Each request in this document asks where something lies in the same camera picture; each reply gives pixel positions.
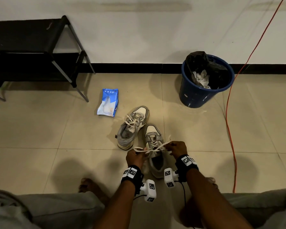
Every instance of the gray shorts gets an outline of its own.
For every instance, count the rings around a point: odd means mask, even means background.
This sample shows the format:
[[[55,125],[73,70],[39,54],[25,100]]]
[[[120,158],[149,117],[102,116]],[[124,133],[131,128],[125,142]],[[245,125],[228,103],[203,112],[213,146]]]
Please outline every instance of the gray shorts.
[[[286,229],[286,189],[223,195],[254,228]],[[91,229],[103,210],[92,192],[15,196],[0,190],[0,229]]]

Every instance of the sneaker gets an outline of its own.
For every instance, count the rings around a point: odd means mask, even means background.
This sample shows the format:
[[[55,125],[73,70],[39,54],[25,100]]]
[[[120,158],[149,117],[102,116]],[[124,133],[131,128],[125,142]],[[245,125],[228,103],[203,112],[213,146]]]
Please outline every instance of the sneaker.
[[[127,119],[117,133],[118,147],[123,150],[129,150],[133,146],[138,131],[148,121],[149,109],[146,106],[140,106],[126,116]]]
[[[156,150],[164,143],[159,129],[153,124],[147,124],[144,127],[144,139],[147,150]],[[164,156],[166,149],[161,147],[158,151],[151,151],[148,157],[150,172],[156,178],[164,178],[164,169],[167,168],[167,159]]]

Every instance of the hand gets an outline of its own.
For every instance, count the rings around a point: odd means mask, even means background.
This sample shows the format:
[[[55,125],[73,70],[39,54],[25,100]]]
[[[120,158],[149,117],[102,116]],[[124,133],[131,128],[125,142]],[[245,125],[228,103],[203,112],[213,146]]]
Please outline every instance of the hand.
[[[168,151],[172,151],[170,155],[173,155],[177,160],[181,155],[187,155],[186,145],[183,141],[172,141],[164,146]]]
[[[136,154],[136,151],[129,150],[126,156],[126,162],[128,167],[131,165],[136,165],[140,169],[142,169],[143,163],[146,160],[145,152],[139,152]]]

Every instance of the blue bucket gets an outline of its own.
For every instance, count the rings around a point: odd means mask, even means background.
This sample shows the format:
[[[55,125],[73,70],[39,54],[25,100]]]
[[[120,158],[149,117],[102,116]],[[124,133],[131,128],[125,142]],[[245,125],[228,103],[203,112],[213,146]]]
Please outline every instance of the blue bucket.
[[[223,92],[227,90],[234,81],[234,71],[232,67],[224,60],[222,60],[219,57],[208,55],[210,60],[213,60],[214,62],[225,66],[228,69],[229,76],[230,76],[230,82],[229,84],[220,89],[206,89],[197,86],[192,81],[189,80],[189,78],[185,75],[184,72],[184,66],[185,61],[182,64],[181,72],[182,72],[182,82],[179,92],[179,98],[181,102],[190,108],[199,108],[202,105],[204,105],[206,102],[208,102],[213,96],[215,96],[218,92]]]

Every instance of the wet wipes packet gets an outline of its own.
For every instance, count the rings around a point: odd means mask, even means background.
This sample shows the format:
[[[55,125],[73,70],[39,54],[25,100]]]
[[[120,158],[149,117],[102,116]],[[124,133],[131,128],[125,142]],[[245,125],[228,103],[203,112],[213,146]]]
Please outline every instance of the wet wipes packet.
[[[98,108],[97,115],[114,117],[118,107],[118,89],[103,89],[102,103]]]

